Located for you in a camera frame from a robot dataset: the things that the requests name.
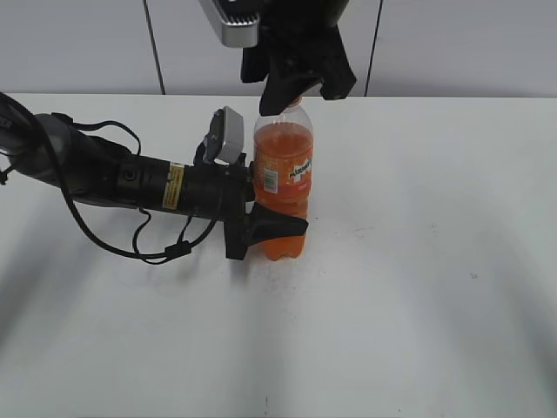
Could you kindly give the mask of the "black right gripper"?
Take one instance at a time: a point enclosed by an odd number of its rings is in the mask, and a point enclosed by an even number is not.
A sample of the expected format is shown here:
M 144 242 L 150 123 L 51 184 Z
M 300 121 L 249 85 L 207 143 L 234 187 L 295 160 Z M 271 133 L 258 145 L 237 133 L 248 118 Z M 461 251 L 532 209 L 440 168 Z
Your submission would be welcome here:
M 317 84 L 325 100 L 348 96 L 357 78 L 339 32 L 347 5 L 347 1 L 265 2 L 259 30 L 263 47 L 244 48 L 240 69 L 244 84 L 263 82 L 268 75 L 260 116 L 279 115 Z

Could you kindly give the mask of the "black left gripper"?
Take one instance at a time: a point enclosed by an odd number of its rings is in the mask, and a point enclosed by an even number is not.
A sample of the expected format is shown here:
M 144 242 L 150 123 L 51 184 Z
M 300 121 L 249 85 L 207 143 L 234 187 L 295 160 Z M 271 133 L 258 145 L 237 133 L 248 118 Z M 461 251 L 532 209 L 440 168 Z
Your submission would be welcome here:
M 255 203 L 248 214 L 248 245 L 245 243 L 247 214 L 245 205 L 254 200 L 252 170 L 246 154 L 231 164 L 204 161 L 197 152 L 193 165 L 185 168 L 182 184 L 182 209 L 189 219 L 208 219 L 204 231 L 190 242 L 200 245 L 221 222 L 224 228 L 225 257 L 243 260 L 248 246 L 272 239 L 303 236 L 309 226 L 306 219 L 275 212 Z

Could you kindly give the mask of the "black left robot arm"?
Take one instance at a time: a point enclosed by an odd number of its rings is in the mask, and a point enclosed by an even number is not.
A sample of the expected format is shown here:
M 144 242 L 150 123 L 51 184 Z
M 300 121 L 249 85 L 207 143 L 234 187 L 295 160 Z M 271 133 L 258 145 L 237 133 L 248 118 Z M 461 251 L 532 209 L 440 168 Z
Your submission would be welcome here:
M 162 265 L 191 253 L 222 223 L 225 256 L 242 260 L 250 246 L 305 234 L 305 219 L 274 212 L 254 202 L 253 169 L 245 162 L 244 123 L 228 106 L 213 113 L 209 131 L 197 147 L 192 165 L 146 157 L 140 151 L 99 137 L 106 126 L 124 131 L 114 120 L 79 124 L 63 113 L 33 114 L 14 98 L 1 96 L 1 152 L 10 165 L 1 172 L 6 182 L 12 172 L 58 188 L 73 219 L 97 246 L 128 259 Z M 126 251 L 101 240 L 85 223 L 77 204 L 180 214 L 207 219 L 208 225 L 192 241 L 180 234 L 159 253 L 143 253 L 138 236 Z

